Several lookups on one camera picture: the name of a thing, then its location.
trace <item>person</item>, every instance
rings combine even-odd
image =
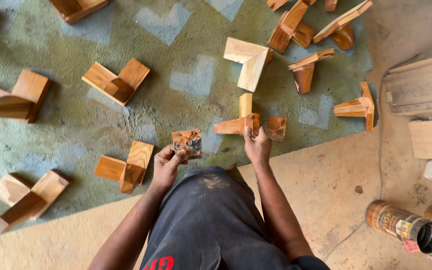
[[[154,157],[148,190],[94,257],[91,270],[132,270],[149,233],[141,270],[328,270],[316,258],[269,166],[271,139],[261,127],[245,150],[261,197],[244,181],[211,166],[173,185],[184,151],[171,145]]]

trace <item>dusty floor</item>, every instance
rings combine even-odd
[[[368,80],[377,86],[392,65],[432,50],[432,0],[375,0],[364,20],[374,64]],[[432,203],[432,182],[421,179],[425,160],[412,155],[408,120],[392,116],[384,100],[381,111],[381,199],[422,215]],[[378,196],[380,124],[373,132],[273,157],[271,166],[315,254],[331,269],[432,270],[427,255],[408,254],[365,224],[327,256],[363,222]],[[239,170],[256,191],[251,165]],[[355,192],[358,186],[362,193]],[[0,269],[85,269],[137,199],[0,236]]]

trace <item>person's left hand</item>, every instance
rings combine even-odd
[[[186,150],[174,154],[174,146],[169,144],[154,156],[154,174],[152,185],[168,191],[173,186],[178,173],[178,166],[188,164]]]

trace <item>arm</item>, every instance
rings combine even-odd
[[[314,256],[308,241],[304,238],[300,224],[269,166],[271,139],[263,127],[260,127],[259,135],[255,139],[251,137],[250,128],[246,127],[244,139],[246,141],[244,146],[246,154],[252,162],[258,179],[264,222],[273,244],[285,254],[289,261],[303,255]]]
[[[178,166],[188,164],[186,152],[174,155],[172,145],[154,156],[154,175],[148,190],[106,240],[91,262],[91,270],[132,270],[143,249],[159,206],[171,189]]]

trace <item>can label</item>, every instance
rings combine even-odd
[[[399,211],[382,212],[379,218],[379,226],[389,235],[403,241],[408,238],[410,222],[406,222],[408,214]]]

